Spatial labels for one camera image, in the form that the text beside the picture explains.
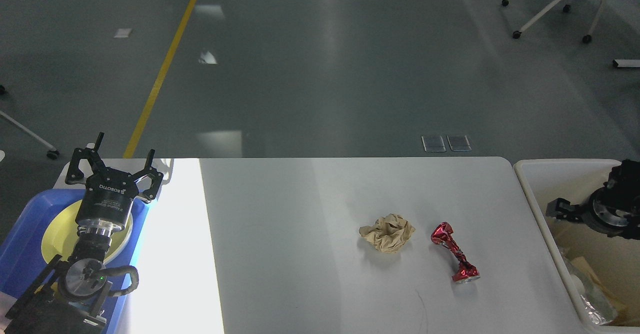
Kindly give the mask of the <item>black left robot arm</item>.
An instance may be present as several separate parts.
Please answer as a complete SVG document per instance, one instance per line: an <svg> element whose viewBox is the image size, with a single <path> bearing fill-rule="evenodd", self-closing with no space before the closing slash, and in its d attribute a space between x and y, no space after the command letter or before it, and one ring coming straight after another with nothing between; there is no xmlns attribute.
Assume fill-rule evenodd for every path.
<svg viewBox="0 0 640 334"><path fill-rule="evenodd" d="M71 254L55 254L7 309L6 334L100 334L108 324L107 299L139 286L134 265L107 266L106 259L114 234L133 224L135 201L157 199L163 173L153 166L154 149L135 173L105 165L99 154L104 135L98 134L93 147L74 149L65 175L67 185L85 188Z"/></svg>

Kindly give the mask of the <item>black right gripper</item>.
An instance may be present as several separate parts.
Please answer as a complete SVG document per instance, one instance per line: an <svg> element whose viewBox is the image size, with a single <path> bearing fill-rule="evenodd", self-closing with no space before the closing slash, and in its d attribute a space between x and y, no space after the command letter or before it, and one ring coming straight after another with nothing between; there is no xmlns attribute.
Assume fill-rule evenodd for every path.
<svg viewBox="0 0 640 334"><path fill-rule="evenodd" d="M546 205L546 217L561 222L585 223L595 232L608 238L639 239L639 206L616 208L602 199L604 189L595 190L583 204L572 204L556 198Z"/></svg>

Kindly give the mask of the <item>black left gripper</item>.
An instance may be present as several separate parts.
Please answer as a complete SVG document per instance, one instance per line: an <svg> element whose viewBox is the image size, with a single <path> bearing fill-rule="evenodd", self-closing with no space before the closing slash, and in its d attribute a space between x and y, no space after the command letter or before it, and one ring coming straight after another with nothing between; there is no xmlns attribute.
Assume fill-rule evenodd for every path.
<svg viewBox="0 0 640 334"><path fill-rule="evenodd" d="M105 134L100 132L93 147L73 150L64 177L67 185L83 185L86 189L75 218L77 234L110 236L126 229L135 198L149 204L158 197L163 173L153 166L156 150L151 148L144 168L131 174L116 168L107 168L99 154ZM138 184L148 180L148 187L140 190Z"/></svg>

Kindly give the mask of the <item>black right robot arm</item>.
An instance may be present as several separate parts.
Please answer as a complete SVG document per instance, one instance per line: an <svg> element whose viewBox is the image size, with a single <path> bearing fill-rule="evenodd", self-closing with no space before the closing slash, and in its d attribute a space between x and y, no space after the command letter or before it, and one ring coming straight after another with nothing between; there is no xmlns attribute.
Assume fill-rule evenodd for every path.
<svg viewBox="0 0 640 334"><path fill-rule="evenodd" d="M611 168L608 179L583 203L558 197L545 215L556 220L583 223L608 238L640 238L640 163L623 160Z"/></svg>

